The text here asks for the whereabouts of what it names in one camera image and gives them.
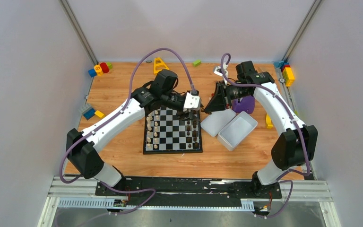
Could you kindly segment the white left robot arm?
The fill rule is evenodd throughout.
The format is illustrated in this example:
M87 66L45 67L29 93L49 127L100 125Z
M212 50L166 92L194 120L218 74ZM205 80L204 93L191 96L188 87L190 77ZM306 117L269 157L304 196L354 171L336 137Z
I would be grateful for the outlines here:
M176 111L179 119L192 119L192 112L202 108L197 91L178 93L174 89L178 76L161 70L154 80L130 92L125 102L95 125L82 131L72 129L67 134L64 159L67 159L85 179L94 178L107 186L114 195L125 192L124 175L104 162L99 152L120 132L164 106Z

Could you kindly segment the brown chess piece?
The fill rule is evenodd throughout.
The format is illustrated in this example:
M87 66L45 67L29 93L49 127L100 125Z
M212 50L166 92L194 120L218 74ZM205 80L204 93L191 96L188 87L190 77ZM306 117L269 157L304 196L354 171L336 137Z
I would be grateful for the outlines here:
M193 148L194 148L194 149L199 149L199 148L200 148L199 143L198 143L198 142L194 142L194 143L193 143Z

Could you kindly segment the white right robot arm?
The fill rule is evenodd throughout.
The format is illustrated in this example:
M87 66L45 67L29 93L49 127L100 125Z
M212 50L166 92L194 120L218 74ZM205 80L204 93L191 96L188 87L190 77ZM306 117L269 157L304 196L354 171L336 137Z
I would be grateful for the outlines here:
M226 63L214 68L214 73L222 76L216 82L214 95L204 112L212 114L232 107L232 100L246 96L254 97L269 115L278 139L271 149L271 161L253 174L251 191L256 197L264 197L275 184L289 172L297 172L296 167L305 165L303 176L310 175L310 161L314 157L318 131L315 126L304 123L288 106L280 95L272 75L257 72L251 61L238 64L237 80L231 81L226 76Z

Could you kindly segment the black white chess board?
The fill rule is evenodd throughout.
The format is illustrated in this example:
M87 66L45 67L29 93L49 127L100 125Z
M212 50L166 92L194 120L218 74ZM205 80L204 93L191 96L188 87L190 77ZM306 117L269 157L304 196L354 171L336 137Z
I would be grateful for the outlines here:
M193 148L198 142L199 149ZM162 106L145 118L143 154L202 153L201 125L198 121L180 121L176 110Z

